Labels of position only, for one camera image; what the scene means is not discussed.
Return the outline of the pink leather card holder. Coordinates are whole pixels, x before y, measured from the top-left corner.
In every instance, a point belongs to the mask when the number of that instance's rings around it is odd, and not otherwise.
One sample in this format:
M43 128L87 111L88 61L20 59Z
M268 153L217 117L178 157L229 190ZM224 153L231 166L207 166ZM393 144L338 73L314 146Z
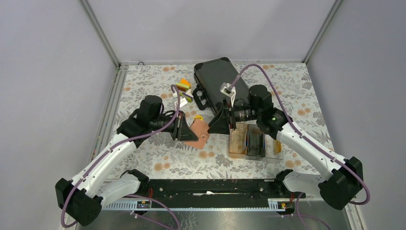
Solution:
M208 142L210 134L208 133L208 124L198 118L195 118L190 126L191 130L198 137L197 141L186 141L185 145L191 146L197 149L203 149Z

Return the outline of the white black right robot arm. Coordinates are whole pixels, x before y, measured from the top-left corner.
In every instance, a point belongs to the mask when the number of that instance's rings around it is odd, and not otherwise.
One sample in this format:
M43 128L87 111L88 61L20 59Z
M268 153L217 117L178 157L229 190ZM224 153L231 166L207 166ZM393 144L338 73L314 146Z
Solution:
M220 92L229 99L218 104L218 113L209 123L209 133L229 134L237 122L254 120L260 131L300 154L318 175L285 170L277 175L275 193L287 197L292 192L320 195L332 208L342 210L354 204L353 198L363 189L363 165L324 147L308 136L291 117L273 105L271 93L263 85L248 90L247 103L236 104L236 90L223 83Z

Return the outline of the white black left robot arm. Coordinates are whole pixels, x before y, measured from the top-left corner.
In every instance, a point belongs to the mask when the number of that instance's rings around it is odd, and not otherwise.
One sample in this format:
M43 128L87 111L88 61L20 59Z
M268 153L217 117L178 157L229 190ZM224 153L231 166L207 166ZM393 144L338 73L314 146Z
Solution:
M147 95L140 107L120 124L109 144L83 170L70 180L61 178L56 183L57 204L62 210L64 228L76 224L87 226L106 205L130 194L137 197L147 194L149 185L137 171L131 171L109 185L104 181L118 163L152 135L166 132L174 141L198 140L180 110L181 103L182 97L178 96L174 110L164 112L162 99Z

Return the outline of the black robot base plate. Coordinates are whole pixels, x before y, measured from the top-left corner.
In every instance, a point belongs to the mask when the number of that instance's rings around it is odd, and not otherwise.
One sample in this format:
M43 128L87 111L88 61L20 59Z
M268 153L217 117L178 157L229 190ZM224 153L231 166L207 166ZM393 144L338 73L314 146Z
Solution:
M270 209L271 201L292 204L299 192L289 191L282 182L287 171L275 179L150 179L138 170L140 187L135 195L155 199L169 208Z

